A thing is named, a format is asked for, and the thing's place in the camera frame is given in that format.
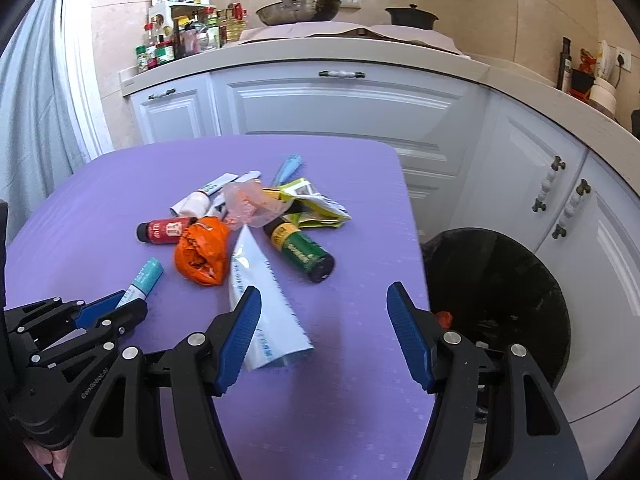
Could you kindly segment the person left hand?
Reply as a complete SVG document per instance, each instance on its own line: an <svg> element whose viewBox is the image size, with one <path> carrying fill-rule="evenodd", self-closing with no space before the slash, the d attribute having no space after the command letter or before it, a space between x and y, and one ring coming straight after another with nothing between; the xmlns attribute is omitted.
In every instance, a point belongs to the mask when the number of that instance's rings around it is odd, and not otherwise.
<svg viewBox="0 0 640 480"><path fill-rule="evenodd" d="M47 448L43 448L41 445L31 440L25 440L24 445L28 449L32 458L40 466L51 466L58 478L64 477L68 456L70 455L70 448L72 447L71 445L57 451L51 451Z"/></svg>

